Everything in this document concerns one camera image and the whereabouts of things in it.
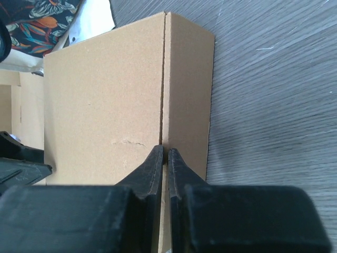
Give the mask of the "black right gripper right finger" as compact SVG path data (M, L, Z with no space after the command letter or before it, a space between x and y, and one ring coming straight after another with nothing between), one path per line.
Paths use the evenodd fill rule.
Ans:
M168 153L173 252L331 252L307 193L293 186L217 186Z

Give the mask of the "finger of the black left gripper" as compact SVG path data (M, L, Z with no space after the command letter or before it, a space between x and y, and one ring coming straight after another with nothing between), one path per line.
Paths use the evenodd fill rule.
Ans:
M44 151L16 141L1 132L1 194L15 185L33 185L52 174L44 163Z

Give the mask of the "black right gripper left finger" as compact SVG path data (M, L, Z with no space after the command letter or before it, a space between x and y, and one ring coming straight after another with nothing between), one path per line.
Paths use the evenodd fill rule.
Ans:
M1 252L157 252L163 154L113 186L14 186L1 196Z

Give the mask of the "brown cardboard box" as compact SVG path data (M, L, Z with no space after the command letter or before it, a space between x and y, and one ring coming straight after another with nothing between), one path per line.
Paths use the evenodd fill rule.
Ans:
M163 154L158 251L172 249L168 153L205 180L215 36L161 12L45 58L47 186L113 186Z

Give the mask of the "spare cardboard blank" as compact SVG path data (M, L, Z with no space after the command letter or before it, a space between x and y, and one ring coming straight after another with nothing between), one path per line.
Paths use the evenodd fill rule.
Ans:
M1 70L1 131L29 147L44 148L44 79Z

